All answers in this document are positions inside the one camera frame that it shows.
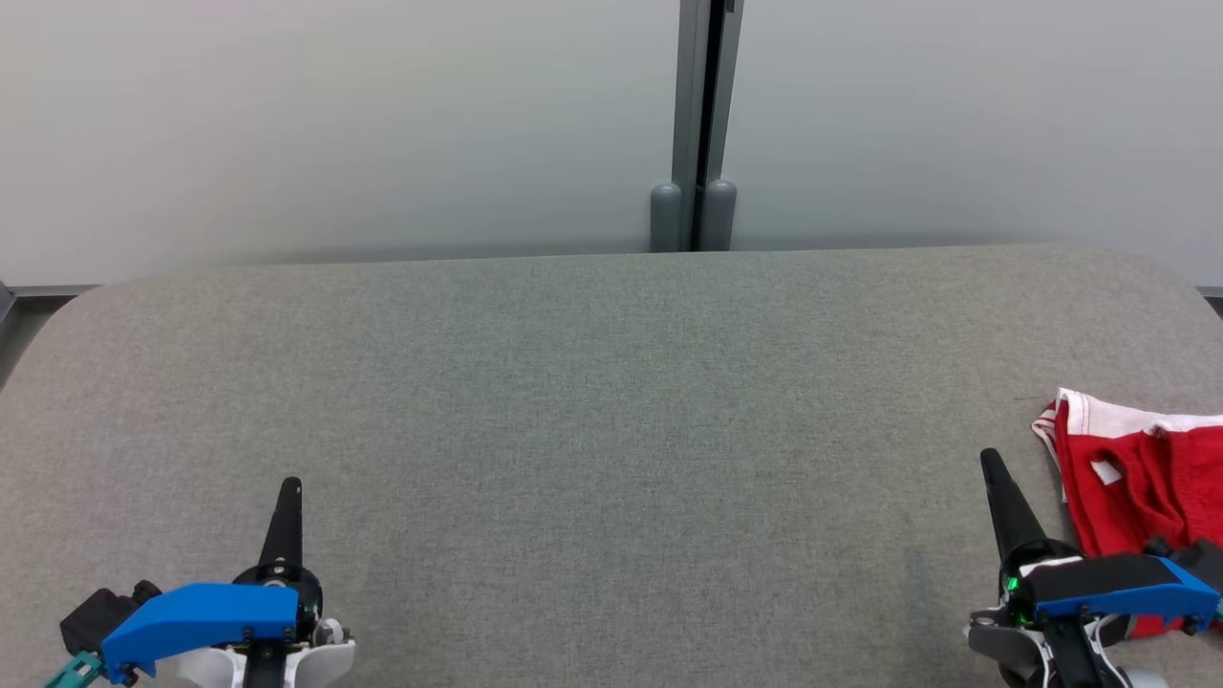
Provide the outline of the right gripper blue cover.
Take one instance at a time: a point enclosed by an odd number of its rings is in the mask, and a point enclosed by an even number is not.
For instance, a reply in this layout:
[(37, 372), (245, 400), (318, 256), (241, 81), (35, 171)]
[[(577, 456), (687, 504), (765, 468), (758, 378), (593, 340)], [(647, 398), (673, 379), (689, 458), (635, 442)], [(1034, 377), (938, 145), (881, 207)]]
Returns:
[(1052, 549), (1022, 489), (996, 448), (981, 452), (1000, 565), (1000, 604), (1029, 631), (1052, 621), (1126, 617), (1135, 632), (1205, 632), (1223, 623), (1223, 595), (1168, 558), (1113, 554), (1051, 558)]

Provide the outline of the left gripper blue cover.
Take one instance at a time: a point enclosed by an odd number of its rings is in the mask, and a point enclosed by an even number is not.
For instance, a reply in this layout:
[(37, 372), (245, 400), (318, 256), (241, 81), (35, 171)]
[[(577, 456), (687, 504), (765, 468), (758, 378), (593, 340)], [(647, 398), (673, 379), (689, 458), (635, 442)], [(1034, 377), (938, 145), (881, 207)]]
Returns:
[(193, 583), (149, 598), (102, 642), (104, 675), (122, 684), (135, 671), (204, 648), (287, 648), (322, 613), (322, 584), (303, 565), (302, 481), (280, 484), (259, 566), (231, 583)]

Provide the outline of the red shorts with white trim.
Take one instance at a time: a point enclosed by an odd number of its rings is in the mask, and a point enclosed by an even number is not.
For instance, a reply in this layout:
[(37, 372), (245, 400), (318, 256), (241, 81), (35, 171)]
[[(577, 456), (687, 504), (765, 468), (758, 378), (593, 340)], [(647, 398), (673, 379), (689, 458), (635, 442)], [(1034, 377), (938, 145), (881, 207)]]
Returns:
[(1200, 536), (1223, 547), (1223, 414), (1161, 414), (1065, 391), (1066, 512), (1084, 554), (1139, 554), (1157, 535), (1173, 547)]

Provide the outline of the grey cylindrical post foot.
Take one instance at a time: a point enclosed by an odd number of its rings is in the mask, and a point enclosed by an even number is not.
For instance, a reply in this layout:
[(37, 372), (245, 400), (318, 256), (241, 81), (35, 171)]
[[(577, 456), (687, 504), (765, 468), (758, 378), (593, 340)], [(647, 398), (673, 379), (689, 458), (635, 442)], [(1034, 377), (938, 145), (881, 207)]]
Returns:
[(649, 252), (678, 252), (684, 227), (684, 192), (675, 183), (656, 185), (648, 196)]
[(726, 180), (708, 183), (700, 197), (700, 251), (729, 251), (733, 222), (737, 211), (737, 185)]

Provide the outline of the grey partition post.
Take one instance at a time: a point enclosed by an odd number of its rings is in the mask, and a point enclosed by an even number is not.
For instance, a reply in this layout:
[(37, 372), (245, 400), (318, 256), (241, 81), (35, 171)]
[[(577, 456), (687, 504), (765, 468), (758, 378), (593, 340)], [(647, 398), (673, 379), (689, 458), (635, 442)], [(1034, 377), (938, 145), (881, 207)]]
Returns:
[(678, 252), (700, 251), (700, 197), (724, 160), (745, 0), (680, 0), (676, 108), (668, 183), (684, 192)]

